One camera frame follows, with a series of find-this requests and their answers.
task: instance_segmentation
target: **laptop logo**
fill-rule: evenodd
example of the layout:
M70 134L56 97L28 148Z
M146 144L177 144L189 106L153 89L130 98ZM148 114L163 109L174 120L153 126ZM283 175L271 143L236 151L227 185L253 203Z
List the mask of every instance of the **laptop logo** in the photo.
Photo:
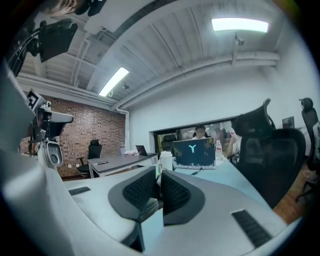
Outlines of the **laptop logo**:
M195 152L195 146L196 146L196 145L193 145L193 146L190 146L190 145L189 145L189 147L190 147L190 148L191 148L191 150L192 150L192 153L194 153L194 152Z

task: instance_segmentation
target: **fluorescent light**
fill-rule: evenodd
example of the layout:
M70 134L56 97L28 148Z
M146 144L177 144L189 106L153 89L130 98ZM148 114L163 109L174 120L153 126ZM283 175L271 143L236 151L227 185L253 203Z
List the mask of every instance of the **fluorescent light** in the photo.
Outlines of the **fluorescent light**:
M107 94L119 83L127 74L129 73L123 67L120 67L117 72L111 77L111 79L106 83L103 89L100 91L100 96L107 96Z
M220 30L252 30L267 32L269 24L264 21L249 18L214 18L212 20L214 31Z

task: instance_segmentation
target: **laptop screen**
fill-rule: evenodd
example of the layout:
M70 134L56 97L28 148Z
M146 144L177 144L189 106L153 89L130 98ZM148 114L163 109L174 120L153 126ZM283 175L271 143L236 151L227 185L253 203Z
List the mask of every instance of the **laptop screen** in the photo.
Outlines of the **laptop screen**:
M176 165L194 169L216 166L214 138L174 141Z
M147 156L147 152L146 152L146 149L145 149L145 146L143 145L136 145L136 150L138 151L139 155L140 156Z

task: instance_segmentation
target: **black office chair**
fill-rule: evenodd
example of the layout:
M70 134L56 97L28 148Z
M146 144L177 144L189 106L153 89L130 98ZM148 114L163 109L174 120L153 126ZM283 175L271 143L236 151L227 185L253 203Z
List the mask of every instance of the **black office chair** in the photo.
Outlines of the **black office chair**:
M102 150L102 145L99 144L98 139L93 139L90 141L88 159L100 158ZM80 160L81 166L77 168L80 175L90 178L89 164L84 164L84 157L78 157L77 160Z
M314 109L314 103L312 99L303 98L300 99L300 101L302 106L302 118L311 142L311 148L306 163L310 171L316 171L316 174L319 175L320 163L318 160L315 160L316 140L314 134L314 126L319 122L318 115ZM311 187L311 189L303 193L307 186ZM306 181L303 185L302 193L295 198L295 201L298 202L299 198L313 194L315 192L315 188L316 184Z
M175 142L176 140L177 138L174 134L165 135L163 137L163 141L161 141L162 151L170 151L174 156L173 142Z
M267 99L261 107L239 116L234 130L242 136L238 170L274 208L302 167L306 141L297 129L275 128L267 114L269 103Z
M238 169L274 208L298 176L305 151L305 137L294 128L272 130L269 138L243 137Z

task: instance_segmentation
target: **wooden floor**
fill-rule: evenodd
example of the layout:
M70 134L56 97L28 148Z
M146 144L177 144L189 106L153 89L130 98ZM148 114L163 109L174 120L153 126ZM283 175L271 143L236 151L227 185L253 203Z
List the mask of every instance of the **wooden floor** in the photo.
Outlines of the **wooden floor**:
M296 177L291 188L282 198L282 200L273 209L287 224L294 222L304 215L306 210L306 200L300 198L298 202L295 201L296 197L301 193L303 185L307 180L304 172L309 171L306 164L304 164Z

